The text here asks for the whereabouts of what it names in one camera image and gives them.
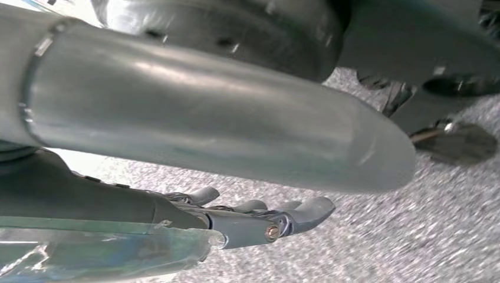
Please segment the silver metal pipe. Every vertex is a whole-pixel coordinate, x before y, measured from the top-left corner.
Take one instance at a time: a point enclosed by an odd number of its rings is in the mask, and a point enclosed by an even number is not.
[[[347,93],[82,22],[52,30],[24,93],[1,94],[18,99],[29,145],[321,190],[381,192],[413,177],[408,137]]]

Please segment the transparent plastic cover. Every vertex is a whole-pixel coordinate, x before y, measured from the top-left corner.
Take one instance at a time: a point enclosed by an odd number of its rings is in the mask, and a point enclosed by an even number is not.
[[[189,269],[222,234],[141,223],[0,217],[0,282],[116,282]]]

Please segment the bolt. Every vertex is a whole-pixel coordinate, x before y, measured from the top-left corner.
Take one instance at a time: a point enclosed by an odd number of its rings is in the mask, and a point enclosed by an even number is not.
[[[279,238],[279,227],[274,224],[267,227],[265,235],[268,241],[276,241]]]

